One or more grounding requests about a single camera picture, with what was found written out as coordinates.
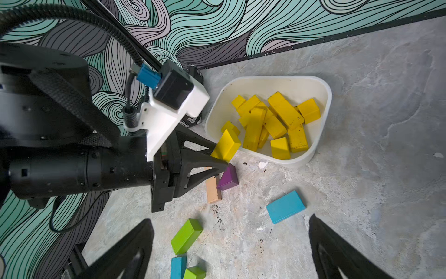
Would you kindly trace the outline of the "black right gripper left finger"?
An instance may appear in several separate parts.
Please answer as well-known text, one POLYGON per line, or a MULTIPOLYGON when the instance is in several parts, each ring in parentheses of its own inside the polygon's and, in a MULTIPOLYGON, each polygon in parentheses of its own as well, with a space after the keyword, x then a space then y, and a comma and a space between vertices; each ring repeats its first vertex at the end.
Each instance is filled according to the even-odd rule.
POLYGON ((150 261, 154 229, 144 219, 77 279, 143 279, 150 261))

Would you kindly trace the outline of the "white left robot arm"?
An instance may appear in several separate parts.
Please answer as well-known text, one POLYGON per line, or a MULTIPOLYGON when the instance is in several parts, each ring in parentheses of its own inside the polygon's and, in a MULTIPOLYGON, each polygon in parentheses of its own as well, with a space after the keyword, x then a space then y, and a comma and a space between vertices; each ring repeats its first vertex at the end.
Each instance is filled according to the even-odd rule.
POLYGON ((1 44, 1 186, 32 207, 50 197, 151 186, 163 210, 226 161, 185 128, 208 101, 204 87, 165 64, 149 100, 123 110, 128 136, 94 104, 87 62, 41 46, 1 44))

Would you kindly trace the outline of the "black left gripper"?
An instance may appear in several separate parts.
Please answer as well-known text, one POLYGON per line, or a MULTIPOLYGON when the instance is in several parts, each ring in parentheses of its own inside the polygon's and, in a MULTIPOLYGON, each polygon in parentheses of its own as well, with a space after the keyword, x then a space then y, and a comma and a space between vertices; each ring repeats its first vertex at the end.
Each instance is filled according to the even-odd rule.
POLYGON ((163 211, 167 202, 226 170, 226 161, 210 156, 216 145, 182 124, 175 128, 153 159, 152 213, 163 211), (203 149, 185 148, 186 142, 203 149))

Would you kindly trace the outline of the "yellow small cube block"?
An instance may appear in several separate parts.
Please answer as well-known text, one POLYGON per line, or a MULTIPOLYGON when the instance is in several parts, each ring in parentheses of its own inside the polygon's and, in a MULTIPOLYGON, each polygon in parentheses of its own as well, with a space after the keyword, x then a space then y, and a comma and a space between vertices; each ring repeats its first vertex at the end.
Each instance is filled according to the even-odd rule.
POLYGON ((286 127, 276 116, 271 116, 264 121, 264 127, 273 137, 273 139, 281 138, 287 133, 286 127))

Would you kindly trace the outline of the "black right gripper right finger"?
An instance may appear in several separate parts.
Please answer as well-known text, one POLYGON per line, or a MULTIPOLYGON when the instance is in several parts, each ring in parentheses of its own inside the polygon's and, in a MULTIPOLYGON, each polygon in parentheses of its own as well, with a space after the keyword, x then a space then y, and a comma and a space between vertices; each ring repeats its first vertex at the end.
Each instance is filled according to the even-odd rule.
POLYGON ((316 215, 309 220, 309 239, 320 279, 389 279, 391 276, 367 259, 316 215))

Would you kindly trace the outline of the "yellow small cube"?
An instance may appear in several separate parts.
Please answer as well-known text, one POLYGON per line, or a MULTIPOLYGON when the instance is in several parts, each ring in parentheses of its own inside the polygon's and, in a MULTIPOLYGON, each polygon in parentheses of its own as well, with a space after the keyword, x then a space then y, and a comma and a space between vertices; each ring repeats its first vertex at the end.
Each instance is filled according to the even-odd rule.
POLYGON ((286 137, 273 139, 271 142, 272 156, 279 160, 289 160, 291 158, 291 152, 286 137))

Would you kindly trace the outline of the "yellow slanted long block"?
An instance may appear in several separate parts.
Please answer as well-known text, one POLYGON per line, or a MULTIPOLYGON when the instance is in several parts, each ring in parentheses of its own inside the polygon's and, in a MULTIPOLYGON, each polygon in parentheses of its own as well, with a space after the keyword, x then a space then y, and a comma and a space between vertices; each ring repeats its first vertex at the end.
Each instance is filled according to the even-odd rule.
POLYGON ((229 163, 242 145, 237 134, 232 130, 225 130, 214 148, 211 157, 229 163))

